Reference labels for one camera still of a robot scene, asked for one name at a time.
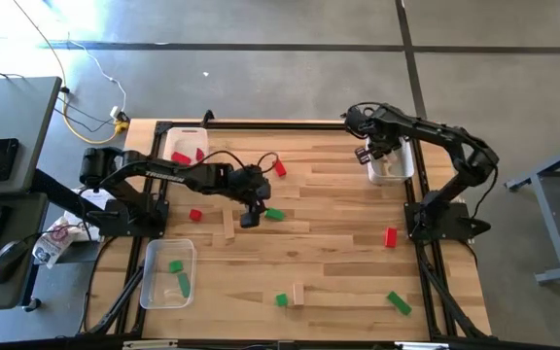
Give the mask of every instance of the concrete floor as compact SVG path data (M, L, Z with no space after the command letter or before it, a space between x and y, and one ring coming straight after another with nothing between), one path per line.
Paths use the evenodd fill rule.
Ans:
M123 43L402 43L393 0L45 1L53 11L21 4L51 39L70 31L76 40ZM405 5L414 45L560 47L560 0ZM59 75L51 52L31 49L40 37L14 5L0 6L0 37L14 39L0 47L0 71ZM58 54L75 105L104 118L121 104L118 89L82 52ZM335 119L363 100L414 113L402 52L93 54L122 81L133 118L201 117L211 108L219 118ZM416 61L428 118L464 126L501 157L499 186L479 213L492 230L475 245L493 334L560 345L560 282L539 287L533 276L557 266L539 206L531 190L509 193L500 186L560 149L560 54L420 53ZM120 137L111 145L122 144ZM76 187L86 146L54 115L39 166ZM474 205L484 191L464 196ZM49 219L58 213L51 210ZM88 275L89 263L41 270L35 295L46 307L0 311L0 341L75 333Z

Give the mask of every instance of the desk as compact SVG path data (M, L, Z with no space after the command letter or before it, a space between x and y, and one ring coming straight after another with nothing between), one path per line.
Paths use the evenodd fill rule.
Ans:
M131 123L125 147L149 153L156 120ZM149 310L143 337L303 340L426 340L428 331L413 244L406 235L399 183L372 185L353 151L363 142L342 131L209 130L210 150L228 149L244 162L278 152L288 175L268 174L267 205L285 212L283 222L262 219L242 229L243 207L170 184L165 238L191 239L198 252L194 302L180 310ZM452 177L448 155L423 145L429 181ZM213 161L229 161L218 156ZM142 190L143 179L131 179ZM158 182L154 182L154 192ZM190 209L203 219L192 223ZM225 239L223 210L232 213L234 239ZM399 228L396 249L382 244L385 227ZM91 291L89 322L95 324L123 286L131 240L105 251ZM490 333L473 257L457 242L442 242L449 289L464 311ZM301 309L274 305L292 285L305 286ZM395 291L413 307L403 316L387 300ZM437 315L441 304L435 297ZM130 305L132 323L138 296ZM443 329L442 317L438 320Z

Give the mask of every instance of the computer mouse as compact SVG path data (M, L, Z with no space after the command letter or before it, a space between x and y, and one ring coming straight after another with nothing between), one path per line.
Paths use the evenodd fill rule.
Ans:
M6 283L15 274L20 260L27 254L29 245L17 240L6 244L0 250L0 283Z

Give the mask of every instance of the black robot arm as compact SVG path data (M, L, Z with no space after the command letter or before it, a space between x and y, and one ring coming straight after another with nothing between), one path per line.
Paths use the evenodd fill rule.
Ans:
M376 105L376 109L361 105ZM370 157L381 158L401 147L401 137L414 138L442 146L448 152L457 174L438 191L428 192L420 203L420 210L415 213L414 234L420 239L446 238L448 232L438 228L447 221L443 212L451 209L450 201L467 187L483 184L496 169L499 161L494 151L481 139L474 137L462 128L446 124L428 122L406 115L400 109L385 103L365 103L349 108L345 118L345 128L352 135L366 139L368 147L356 150L356 157L361 164L369 162ZM472 152L466 156L464 148ZM489 229L489 225L474 218L468 218L468 210L452 208L461 219L455 220L457 234L449 238L470 239Z
M116 166L116 157L122 157L120 168ZM241 217L243 228L259 224L260 214L265 210L263 201L271 197L269 182L256 165L235 170L229 163L182 165L136 151L86 149L80 175L82 184L90 189L105 189L124 203L129 221L158 220L154 217L153 200L125 181L132 176L167 180L183 184L197 193L219 194L245 204L246 213Z

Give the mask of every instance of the white plastic container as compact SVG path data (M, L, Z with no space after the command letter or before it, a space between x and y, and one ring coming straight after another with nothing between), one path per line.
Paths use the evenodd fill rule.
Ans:
M172 154L178 152L196 164L196 153L200 149L204 156L209 155L209 143L206 129L202 127L173 127L165 136L163 159L172 160Z
M414 160L409 142L400 138L401 147L393 151L393 156L388 157L390 161L384 161L384 157L374 159L369 155L370 162L367 164L368 179L374 185L384 185L391 182L402 182L414 175Z
M182 308L193 302L195 257L189 239L156 239L146 247L140 304L145 309ZM190 281L190 296L183 297L178 273L169 272L172 261L181 261Z

